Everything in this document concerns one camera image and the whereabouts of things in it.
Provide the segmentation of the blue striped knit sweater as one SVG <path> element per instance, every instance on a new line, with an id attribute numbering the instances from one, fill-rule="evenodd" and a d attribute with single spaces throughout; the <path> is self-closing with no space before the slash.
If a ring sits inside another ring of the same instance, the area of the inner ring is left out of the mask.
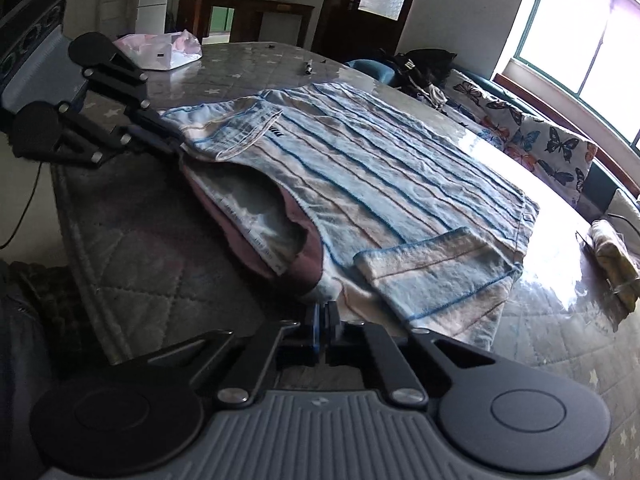
<path id="1" fill-rule="evenodd" d="M 345 321 L 489 349 L 538 205 L 344 82 L 168 110 L 181 169 L 254 272 Z"/>

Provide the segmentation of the pink white plastic bag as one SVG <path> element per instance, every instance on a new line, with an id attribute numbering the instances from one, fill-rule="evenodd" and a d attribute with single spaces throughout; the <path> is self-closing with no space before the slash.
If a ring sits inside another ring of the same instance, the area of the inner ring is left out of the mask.
<path id="1" fill-rule="evenodd" d="M 114 41 L 114 45 L 142 70 L 168 72 L 198 61 L 202 46 L 187 30 L 170 34 L 131 34 Z"/>

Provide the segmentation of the dark wooden door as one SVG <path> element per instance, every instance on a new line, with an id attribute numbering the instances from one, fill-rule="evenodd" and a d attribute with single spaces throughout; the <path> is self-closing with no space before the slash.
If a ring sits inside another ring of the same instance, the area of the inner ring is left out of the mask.
<path id="1" fill-rule="evenodd" d="M 334 61 L 381 61 L 397 50 L 413 0 L 324 0 L 312 50 Z"/>

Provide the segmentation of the butterfly print bolster cushion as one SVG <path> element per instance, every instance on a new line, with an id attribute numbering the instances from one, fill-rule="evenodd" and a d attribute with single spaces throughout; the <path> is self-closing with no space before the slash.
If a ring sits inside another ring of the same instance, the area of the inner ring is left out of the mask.
<path id="1" fill-rule="evenodd" d="M 503 150 L 520 130 L 523 113 L 500 100 L 458 70 L 450 70 L 444 83 L 446 115 L 487 142 Z"/>

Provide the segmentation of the black bag on bench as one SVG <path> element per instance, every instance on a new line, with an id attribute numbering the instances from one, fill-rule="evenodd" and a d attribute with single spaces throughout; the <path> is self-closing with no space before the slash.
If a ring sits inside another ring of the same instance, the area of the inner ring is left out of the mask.
<path id="1" fill-rule="evenodd" d="M 444 88 L 457 53 L 444 49 L 416 49 L 398 53 L 392 58 L 395 84 L 409 96 L 417 96 L 418 89 L 427 90 L 432 84 Z"/>

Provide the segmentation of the butterfly print pillow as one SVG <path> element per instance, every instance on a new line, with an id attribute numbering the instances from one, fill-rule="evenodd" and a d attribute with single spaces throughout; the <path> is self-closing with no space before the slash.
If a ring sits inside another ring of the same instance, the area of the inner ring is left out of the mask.
<path id="1" fill-rule="evenodd" d="M 504 152 L 576 207 L 598 147 L 591 140 L 525 114 Z"/>

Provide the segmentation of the folded yellow blanket bundle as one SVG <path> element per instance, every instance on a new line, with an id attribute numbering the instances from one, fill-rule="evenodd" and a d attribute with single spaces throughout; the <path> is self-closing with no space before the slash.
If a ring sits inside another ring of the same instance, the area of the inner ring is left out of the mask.
<path id="1" fill-rule="evenodd" d="M 597 264 L 613 287 L 614 295 L 629 312 L 639 300 L 639 265 L 608 220 L 591 223 L 588 232 Z"/>

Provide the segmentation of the grey plain pillow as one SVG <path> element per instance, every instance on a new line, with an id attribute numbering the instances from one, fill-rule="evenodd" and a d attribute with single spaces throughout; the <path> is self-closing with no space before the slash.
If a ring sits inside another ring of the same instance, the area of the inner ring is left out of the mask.
<path id="1" fill-rule="evenodd" d="M 626 242 L 639 243 L 639 207 L 623 190 L 618 188 L 605 211 L 604 218 L 623 235 Z"/>

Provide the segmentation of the blue cushioned window bench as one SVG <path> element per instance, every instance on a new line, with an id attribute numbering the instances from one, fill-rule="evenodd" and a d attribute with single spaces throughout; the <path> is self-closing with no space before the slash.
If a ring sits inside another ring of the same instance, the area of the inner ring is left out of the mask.
<path id="1" fill-rule="evenodd" d="M 434 105 L 531 172 L 587 220 L 603 217 L 620 231 L 638 231 L 639 204 L 597 162 L 597 144 L 518 102 L 498 84 L 455 68 L 432 72 L 413 60 L 347 65 Z"/>

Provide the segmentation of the large window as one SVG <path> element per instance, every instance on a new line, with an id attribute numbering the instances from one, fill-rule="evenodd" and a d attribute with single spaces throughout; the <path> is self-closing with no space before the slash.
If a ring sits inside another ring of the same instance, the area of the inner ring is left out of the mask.
<path id="1" fill-rule="evenodd" d="M 499 75 L 611 151 L 639 151 L 639 0 L 529 0 Z"/>

